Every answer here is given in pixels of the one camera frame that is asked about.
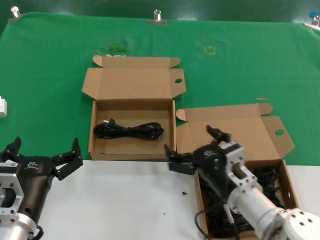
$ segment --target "box lid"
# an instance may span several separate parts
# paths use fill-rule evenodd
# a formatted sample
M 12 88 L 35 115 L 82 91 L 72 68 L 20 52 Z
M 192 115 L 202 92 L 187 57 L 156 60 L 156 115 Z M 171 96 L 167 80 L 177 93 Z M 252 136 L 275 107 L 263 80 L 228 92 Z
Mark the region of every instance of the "box lid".
M 186 91 L 177 57 L 95 55 L 100 67 L 88 68 L 82 92 L 96 100 L 172 99 Z
M 178 109 L 176 117 L 187 123 L 176 128 L 178 153 L 207 145 L 212 137 L 206 125 L 231 134 L 231 140 L 246 148 L 247 160 L 283 158 L 294 147 L 287 130 L 268 103 Z

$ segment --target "green cloth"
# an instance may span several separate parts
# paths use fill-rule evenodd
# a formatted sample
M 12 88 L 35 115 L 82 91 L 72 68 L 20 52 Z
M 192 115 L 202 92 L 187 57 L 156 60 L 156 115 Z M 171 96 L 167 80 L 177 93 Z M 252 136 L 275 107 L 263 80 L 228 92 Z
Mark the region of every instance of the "green cloth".
M 92 99 L 81 92 L 93 55 L 179 57 L 186 93 L 177 108 L 267 98 L 295 149 L 289 165 L 320 165 L 320 32 L 292 23 L 105 18 L 29 13 L 0 38 L 0 150 L 54 156 L 74 137 L 88 157 Z

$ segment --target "black cable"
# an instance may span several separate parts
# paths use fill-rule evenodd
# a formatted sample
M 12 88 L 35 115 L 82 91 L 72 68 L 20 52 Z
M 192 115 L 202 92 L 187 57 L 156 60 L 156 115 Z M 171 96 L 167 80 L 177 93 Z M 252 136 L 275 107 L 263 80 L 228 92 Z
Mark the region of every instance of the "black cable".
M 45 234 L 44 229 L 41 226 L 36 226 L 37 229 L 39 229 L 39 232 L 36 236 L 34 236 L 31 240 L 39 240 L 43 237 L 43 235 Z
M 200 231 L 200 233 L 203 234 L 203 236 L 210 240 L 211 238 L 209 237 L 209 235 L 207 233 L 205 233 L 205 231 L 200 227 L 199 223 L 198 223 L 198 216 L 201 215 L 201 214 L 207 214 L 211 211 L 213 211 L 216 207 L 211 207 L 209 209 L 204 209 L 204 210 L 201 210 L 201 211 L 198 211 L 195 216 L 194 216 L 194 223 L 196 225 L 196 228 Z M 232 225 L 232 228 L 233 228 L 233 235 L 235 237 L 236 240 L 240 240 L 240 237 L 239 237 L 239 233 L 238 233 L 238 229 L 237 229 L 237 226 L 234 224 L 234 223 L 231 223 Z
M 194 223 L 196 225 L 196 228 L 200 231 L 200 233 L 203 234 L 203 236 L 210 240 L 211 238 L 209 237 L 208 234 L 205 233 L 205 231 L 200 227 L 199 223 L 198 223 L 198 216 L 201 215 L 201 214 L 207 214 L 208 212 L 212 211 L 213 208 L 209 208 L 209 209 L 204 209 L 204 210 L 201 210 L 201 211 L 198 211 L 195 216 L 194 216 Z
M 275 186 L 275 181 L 278 178 L 275 170 L 272 167 L 260 167 L 253 174 L 258 178 L 258 183 L 262 186 L 263 194 L 278 208 L 287 209 L 277 198 L 277 191 L 280 190 L 280 187 Z
M 235 240 L 240 240 L 236 224 L 232 223 L 231 225 L 232 225 L 232 228 L 233 228 L 233 234 L 234 234 Z
M 242 233 L 242 232 L 249 231 L 249 230 L 254 230 L 254 228 L 249 223 L 237 226 L 238 233 Z
M 115 120 L 100 123 L 94 127 L 94 134 L 99 139 L 116 139 L 122 137 L 133 137 L 140 139 L 157 140 L 164 129 L 158 122 L 149 122 L 135 127 L 123 127 L 116 124 Z

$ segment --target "open cardboard box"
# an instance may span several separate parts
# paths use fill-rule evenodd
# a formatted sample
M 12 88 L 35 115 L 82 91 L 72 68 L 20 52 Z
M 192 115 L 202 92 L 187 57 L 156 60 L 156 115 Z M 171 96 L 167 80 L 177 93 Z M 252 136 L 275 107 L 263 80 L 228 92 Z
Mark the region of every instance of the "open cardboard box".
M 94 98 L 88 154 L 92 160 L 163 160 L 164 144 L 176 149 L 173 98 L 186 91 L 184 71 L 170 57 L 96 55 L 100 67 L 88 68 L 82 92 Z M 114 119 L 123 127 L 157 122 L 164 129 L 157 140 L 133 137 L 99 139 L 94 127 Z
M 206 132 L 206 125 L 229 133 L 232 141 L 245 147 L 245 164 L 250 171 L 267 166 L 276 169 L 281 203 L 287 208 L 297 208 L 297 197 L 286 162 L 282 160 L 294 143 L 278 116 L 265 116 L 271 112 L 272 106 L 267 103 L 178 109 L 176 117 L 187 123 L 176 128 L 176 150 L 189 153 L 209 144 L 212 137 Z M 207 195 L 200 188 L 199 176 L 196 174 L 194 179 L 199 209 L 207 209 Z M 200 221 L 208 233 L 204 214 Z M 243 240 L 257 240 L 254 231 L 240 236 Z

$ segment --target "white table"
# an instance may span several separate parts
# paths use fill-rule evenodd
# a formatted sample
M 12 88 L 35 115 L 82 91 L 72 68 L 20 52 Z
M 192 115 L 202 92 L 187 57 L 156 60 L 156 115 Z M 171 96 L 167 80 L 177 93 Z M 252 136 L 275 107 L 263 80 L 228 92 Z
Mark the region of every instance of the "white table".
M 317 181 L 303 175 L 314 180 L 319 171 L 289 166 L 300 207 L 318 216 Z M 197 211 L 193 176 L 168 171 L 165 162 L 85 161 L 53 180 L 39 225 L 43 240 L 203 240 Z

